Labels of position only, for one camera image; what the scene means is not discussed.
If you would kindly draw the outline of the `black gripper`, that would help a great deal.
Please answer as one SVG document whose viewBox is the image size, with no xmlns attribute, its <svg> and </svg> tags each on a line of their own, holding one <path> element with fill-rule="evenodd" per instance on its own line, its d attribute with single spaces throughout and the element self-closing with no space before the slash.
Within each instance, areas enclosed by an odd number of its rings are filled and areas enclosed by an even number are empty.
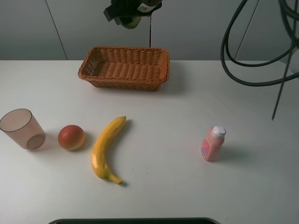
<svg viewBox="0 0 299 224">
<path fill-rule="evenodd" d="M 104 10 L 108 22 L 115 20 L 117 25 L 126 25 L 127 17 L 149 16 L 162 7 L 161 0 L 113 0 Z"/>
</svg>

